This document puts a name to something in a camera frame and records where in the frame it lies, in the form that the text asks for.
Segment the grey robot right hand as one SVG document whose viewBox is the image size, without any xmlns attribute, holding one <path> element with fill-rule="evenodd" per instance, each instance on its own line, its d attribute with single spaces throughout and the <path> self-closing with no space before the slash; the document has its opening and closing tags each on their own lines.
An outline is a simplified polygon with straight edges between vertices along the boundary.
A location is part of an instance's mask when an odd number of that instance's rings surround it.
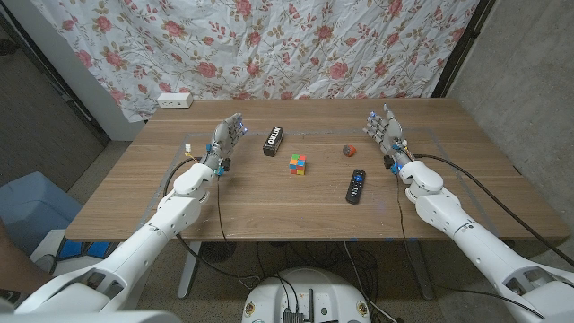
<svg viewBox="0 0 574 323">
<path fill-rule="evenodd" d="M 383 115 L 371 111 L 367 116 L 367 124 L 363 132 L 378 144 L 384 155 L 384 163 L 388 169 L 401 170 L 414 157 L 407 152 L 403 129 L 394 113 L 383 106 Z"/>
</svg>

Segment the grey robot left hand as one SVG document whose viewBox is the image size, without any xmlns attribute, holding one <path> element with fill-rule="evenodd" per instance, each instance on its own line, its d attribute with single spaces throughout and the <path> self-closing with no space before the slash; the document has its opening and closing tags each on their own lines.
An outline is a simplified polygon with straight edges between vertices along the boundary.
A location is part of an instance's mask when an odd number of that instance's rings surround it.
<svg viewBox="0 0 574 323">
<path fill-rule="evenodd" d="M 241 113 L 225 118 L 213 131 L 212 139 L 200 162 L 216 173 L 225 169 L 224 161 L 231 158 L 236 144 L 246 133 Z"/>
</svg>

